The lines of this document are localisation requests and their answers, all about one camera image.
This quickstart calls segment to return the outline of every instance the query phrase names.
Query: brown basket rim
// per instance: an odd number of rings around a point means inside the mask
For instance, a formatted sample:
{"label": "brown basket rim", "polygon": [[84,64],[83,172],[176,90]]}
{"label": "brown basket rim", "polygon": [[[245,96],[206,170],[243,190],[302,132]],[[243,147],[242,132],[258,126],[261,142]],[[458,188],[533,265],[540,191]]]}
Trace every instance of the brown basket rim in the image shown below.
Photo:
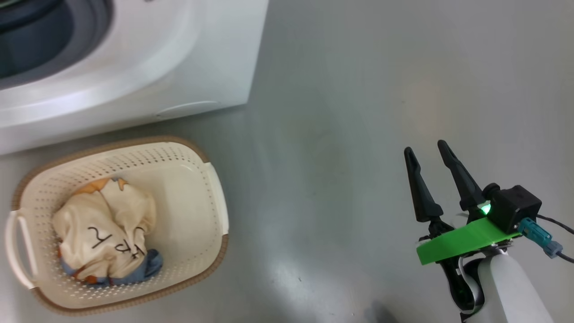
{"label": "brown basket rim", "polygon": [[[201,151],[195,144],[192,144],[191,142],[189,142],[185,139],[175,137],[175,136],[154,136],[154,137],[146,137],[146,138],[140,138],[140,139],[118,141],[116,143],[111,143],[111,144],[107,144],[107,145],[103,145],[103,146],[99,146],[99,147],[95,147],[95,148],[86,149],[86,150],[83,150],[83,151],[80,151],[77,153],[73,153],[71,155],[56,159],[56,160],[54,160],[48,164],[45,164],[43,166],[39,166],[39,167],[34,168],[24,178],[22,178],[22,180],[20,181],[20,183],[16,187],[16,190],[14,191],[14,195],[12,197],[12,206],[11,206],[12,211],[20,209],[22,194],[24,193],[24,190],[26,189],[28,184],[38,174],[40,174],[40,173],[42,173],[42,172],[44,172],[50,168],[62,165],[62,164],[67,163],[67,162],[71,162],[71,161],[76,160],[76,159],[86,157],[89,155],[94,155],[96,153],[112,151],[115,149],[126,148],[126,147],[130,147],[130,146],[135,146],[135,145],[161,143],[161,142],[179,143],[179,144],[185,145],[185,146],[189,147],[191,150],[195,151],[196,154],[199,155],[199,157],[201,158],[201,160],[204,163],[209,162],[209,159],[207,158],[205,153],[203,153],[203,151]],[[209,277],[211,274],[213,274],[213,272],[219,267],[219,265],[223,261],[223,258],[225,257],[225,253],[227,251],[228,241],[229,241],[229,235],[224,234],[222,236],[221,248],[219,249],[219,253],[218,253],[217,257],[215,258],[214,262],[206,270],[199,273],[198,275],[195,275],[194,277],[191,277],[189,279],[186,279],[182,282],[171,285],[171,286],[166,287],[164,289],[161,289],[161,290],[158,290],[158,291],[146,294],[146,295],[142,295],[139,297],[126,299],[124,301],[114,302],[114,303],[110,303],[110,304],[106,304],[106,305],[86,307],[86,308],[82,308],[82,309],[70,309],[70,308],[63,307],[63,306],[60,306],[60,305],[52,302],[50,299],[48,299],[46,297],[46,295],[44,295],[44,293],[42,293],[42,290],[39,287],[35,287],[35,288],[31,289],[31,291],[32,291],[32,294],[39,301],[39,303],[42,304],[44,307],[46,307],[48,310],[50,310],[54,313],[57,313],[57,314],[65,315],[65,316],[86,316],[86,315],[91,315],[91,314],[110,312],[113,310],[125,309],[127,307],[139,305],[139,304],[149,302],[149,301],[152,301],[154,299],[158,299],[160,297],[175,293],[175,292],[180,291],[180,290],[182,290],[186,287],[189,287],[193,284],[199,283],[203,279]]]}

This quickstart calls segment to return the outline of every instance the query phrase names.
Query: washing machine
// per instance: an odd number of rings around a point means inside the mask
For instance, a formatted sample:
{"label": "washing machine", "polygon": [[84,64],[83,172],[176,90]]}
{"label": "washing machine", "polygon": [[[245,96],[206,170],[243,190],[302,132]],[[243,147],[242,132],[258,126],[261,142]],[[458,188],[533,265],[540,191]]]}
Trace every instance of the washing machine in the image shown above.
{"label": "washing machine", "polygon": [[0,0],[0,154],[247,102],[267,0]]}

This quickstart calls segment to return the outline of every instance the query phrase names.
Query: white plastic basket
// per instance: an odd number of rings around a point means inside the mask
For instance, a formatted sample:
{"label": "white plastic basket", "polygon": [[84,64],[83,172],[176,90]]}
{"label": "white plastic basket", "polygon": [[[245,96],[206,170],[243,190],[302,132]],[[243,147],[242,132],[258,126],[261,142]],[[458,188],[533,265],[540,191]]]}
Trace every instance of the white plastic basket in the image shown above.
{"label": "white plastic basket", "polygon": [[[88,287],[60,266],[51,218],[75,190],[109,177],[154,195],[157,226],[146,246],[162,254],[164,266],[143,283]],[[12,210],[5,236],[12,270],[40,303],[68,316],[121,309],[181,290],[215,271],[227,248],[227,208],[217,173],[200,150],[177,137],[124,141],[40,167],[20,183]],[[30,271],[19,257],[17,223]]]}

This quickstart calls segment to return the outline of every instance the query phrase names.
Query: green plastic plate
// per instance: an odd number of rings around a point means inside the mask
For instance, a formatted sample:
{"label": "green plastic plate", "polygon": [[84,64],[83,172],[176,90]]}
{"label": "green plastic plate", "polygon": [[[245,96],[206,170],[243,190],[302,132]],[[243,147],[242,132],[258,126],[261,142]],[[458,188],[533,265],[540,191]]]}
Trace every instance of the green plastic plate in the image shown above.
{"label": "green plastic plate", "polygon": [[462,228],[441,234],[418,246],[417,254],[421,264],[426,265],[482,249],[516,236],[519,236],[518,232],[505,234],[485,217],[470,222]]}

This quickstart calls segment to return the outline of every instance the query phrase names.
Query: cloth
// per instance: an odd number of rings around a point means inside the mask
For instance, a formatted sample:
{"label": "cloth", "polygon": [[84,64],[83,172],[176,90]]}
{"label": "cloth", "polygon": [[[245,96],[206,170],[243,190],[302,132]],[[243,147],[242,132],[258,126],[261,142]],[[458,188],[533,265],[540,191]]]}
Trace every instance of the cloth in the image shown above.
{"label": "cloth", "polygon": [[157,274],[161,255],[145,247],[156,225],[151,194],[123,179],[101,179],[82,187],[52,218],[62,239],[64,271],[88,284],[140,282]]}

